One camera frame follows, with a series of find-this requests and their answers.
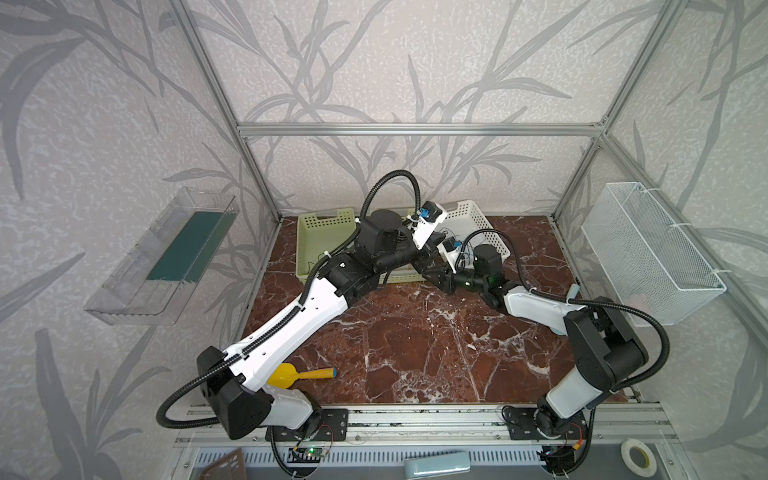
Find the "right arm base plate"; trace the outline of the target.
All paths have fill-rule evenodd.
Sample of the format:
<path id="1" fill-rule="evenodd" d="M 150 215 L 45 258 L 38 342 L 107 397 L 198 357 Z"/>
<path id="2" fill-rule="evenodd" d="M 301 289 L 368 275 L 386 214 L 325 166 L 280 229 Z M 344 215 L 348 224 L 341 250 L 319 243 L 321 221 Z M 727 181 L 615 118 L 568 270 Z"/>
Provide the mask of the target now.
<path id="1" fill-rule="evenodd" d="M 587 426 L 583 413 L 563 419 L 549 407 L 505 405 L 501 416 L 511 440 L 579 440 Z"/>

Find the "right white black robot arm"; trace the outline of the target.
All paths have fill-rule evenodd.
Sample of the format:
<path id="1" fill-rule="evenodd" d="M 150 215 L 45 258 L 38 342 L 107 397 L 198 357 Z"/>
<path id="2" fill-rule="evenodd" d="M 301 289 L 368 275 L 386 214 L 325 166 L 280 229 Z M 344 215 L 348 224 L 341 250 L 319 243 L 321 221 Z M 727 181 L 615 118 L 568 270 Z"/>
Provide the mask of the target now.
<path id="1" fill-rule="evenodd" d="M 455 244 L 440 232 L 417 232 L 414 241 L 425 254 L 417 271 L 444 293 L 474 292 L 491 309 L 544 325 L 568 339 L 574 366 L 563 379 L 533 407 L 503 407 L 504 422 L 515 433 L 557 440 L 580 423 L 584 411 L 653 377 L 668 361 L 668 333 L 642 310 L 606 297 L 559 298 L 524 278 L 510 280 L 500 253 L 489 244 L 474 248 L 472 266 L 466 268 L 467 242 Z"/>

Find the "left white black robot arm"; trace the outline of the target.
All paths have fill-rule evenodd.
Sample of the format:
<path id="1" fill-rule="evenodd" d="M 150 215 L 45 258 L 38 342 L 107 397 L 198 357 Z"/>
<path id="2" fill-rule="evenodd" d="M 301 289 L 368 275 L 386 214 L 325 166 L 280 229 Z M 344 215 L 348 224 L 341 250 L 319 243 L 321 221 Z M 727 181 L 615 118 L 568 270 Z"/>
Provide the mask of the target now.
<path id="1" fill-rule="evenodd" d="M 413 188 L 413 214 L 371 212 L 375 195 L 398 177 Z M 197 377 L 160 404 L 157 424 L 177 430 L 219 424 L 232 440 L 262 427 L 313 431 L 321 416 L 317 402 L 298 389 L 270 385 L 269 377 L 317 330 L 376 290 L 382 276 L 429 258 L 427 243 L 444 217 L 440 206 L 423 202 L 411 172 L 385 174 L 365 197 L 353 233 L 322 254 L 301 294 L 245 339 L 203 351 Z"/>

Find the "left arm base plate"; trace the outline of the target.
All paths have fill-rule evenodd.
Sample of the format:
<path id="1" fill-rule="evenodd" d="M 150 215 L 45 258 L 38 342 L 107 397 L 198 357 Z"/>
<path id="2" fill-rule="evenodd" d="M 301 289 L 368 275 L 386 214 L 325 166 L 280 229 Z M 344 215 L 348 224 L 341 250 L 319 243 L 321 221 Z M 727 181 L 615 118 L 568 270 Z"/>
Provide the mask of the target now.
<path id="1" fill-rule="evenodd" d="M 349 425 L 349 410 L 321 408 L 296 430 L 287 427 L 268 427 L 267 441 L 299 442 L 300 440 L 335 442 L 344 441 Z"/>

